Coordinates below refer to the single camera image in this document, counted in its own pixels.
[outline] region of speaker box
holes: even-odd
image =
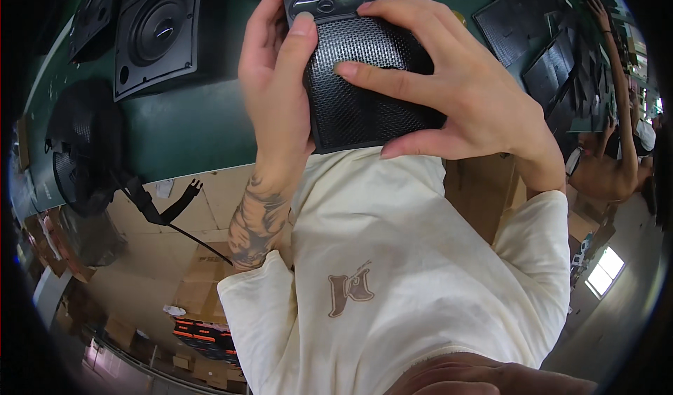
[[[223,78],[227,0],[122,0],[114,101]]]
[[[95,61],[112,48],[120,1],[80,1],[70,30],[68,56],[72,63]]]
[[[360,17],[374,0],[284,0],[291,26],[300,12],[313,14],[318,47],[304,71],[311,130],[319,154],[373,147],[419,129],[441,128],[442,113],[355,87],[332,71],[340,61],[432,74],[434,65],[407,29],[380,18]]]

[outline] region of workbench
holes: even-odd
[[[62,17],[61,35],[31,79],[33,90],[27,116],[30,174],[38,211],[62,205],[56,187],[52,153],[45,153],[46,127],[59,94],[75,81],[100,77],[112,83],[113,46],[100,59],[81,64],[68,63],[68,33],[72,14],[80,0],[69,0]],[[472,14],[491,0],[435,0],[447,4],[465,17],[467,28],[482,43]],[[259,0],[227,0],[225,74],[236,78],[246,22]],[[508,71],[524,88],[521,73],[530,66],[550,37],[531,41],[531,49]],[[144,183],[254,163],[254,130],[248,120],[238,80],[177,89],[153,96],[132,98],[121,103],[127,124],[126,160],[130,170]]]

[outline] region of hand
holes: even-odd
[[[257,140],[256,171],[280,182],[300,177],[315,149],[302,77],[318,43],[312,15],[300,13],[286,37],[284,16],[283,0],[259,3],[248,20],[238,64]]]
[[[614,132],[615,126],[614,118],[611,115],[608,115],[608,122],[605,124],[605,130],[603,130],[605,139],[610,138],[610,135]]]
[[[610,29],[610,18],[605,11],[605,7],[603,7],[603,3],[600,0],[587,0],[587,6],[593,13],[593,16],[596,17],[600,30],[602,32],[612,31]]]
[[[429,0],[380,0],[359,15],[410,29],[435,65],[433,75],[342,62],[334,71],[355,86],[427,105],[447,116],[441,129],[412,132],[387,143],[382,158],[405,154],[445,159],[499,152],[535,157],[556,146],[543,110],[446,5]]]

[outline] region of cream t-shirt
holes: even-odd
[[[256,395],[379,395],[436,355],[539,367],[556,343],[565,195],[529,200],[491,248],[444,198],[439,158],[379,152],[311,156],[293,200],[294,272],[274,250],[218,284]]]

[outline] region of tattoo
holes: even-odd
[[[262,179],[252,174],[229,226],[233,264],[243,270],[262,266],[266,254],[280,245],[290,209],[280,194],[265,194]]]

